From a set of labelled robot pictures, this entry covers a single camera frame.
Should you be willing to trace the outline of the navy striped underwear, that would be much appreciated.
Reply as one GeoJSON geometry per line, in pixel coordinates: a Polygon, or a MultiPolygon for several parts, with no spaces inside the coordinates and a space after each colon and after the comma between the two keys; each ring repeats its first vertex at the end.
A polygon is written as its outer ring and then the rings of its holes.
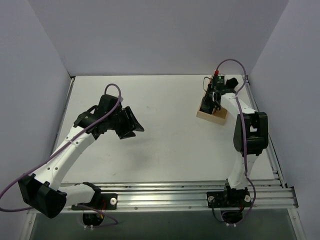
{"type": "Polygon", "coordinates": [[[212,97],[210,96],[210,94],[205,93],[201,100],[199,111],[212,115],[214,113],[214,109],[215,104],[212,97]]]}

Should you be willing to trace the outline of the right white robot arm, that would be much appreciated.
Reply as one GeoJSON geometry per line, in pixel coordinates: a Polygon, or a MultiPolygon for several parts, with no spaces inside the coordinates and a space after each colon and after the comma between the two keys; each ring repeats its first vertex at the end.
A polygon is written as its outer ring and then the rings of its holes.
{"type": "Polygon", "coordinates": [[[240,201],[238,191],[248,188],[252,168],[269,144],[267,114],[256,111],[239,98],[235,90],[238,84],[236,78],[225,80],[224,76],[214,74],[205,93],[205,101],[214,113],[224,109],[235,119],[233,146],[238,156],[227,178],[230,189],[222,193],[223,203],[230,207],[240,201]]]}

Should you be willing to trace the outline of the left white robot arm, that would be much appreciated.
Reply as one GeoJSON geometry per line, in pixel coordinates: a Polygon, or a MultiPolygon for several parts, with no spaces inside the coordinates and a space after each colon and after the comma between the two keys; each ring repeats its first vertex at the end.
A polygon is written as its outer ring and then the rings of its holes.
{"type": "Polygon", "coordinates": [[[100,135],[114,131],[120,139],[127,139],[144,130],[129,106],[123,107],[115,96],[102,95],[97,105],[77,117],[49,161],[18,181],[23,201],[50,219],[68,206],[84,204],[90,210],[97,209],[102,202],[98,186],[82,182],[62,187],[62,180],[100,135]]]}

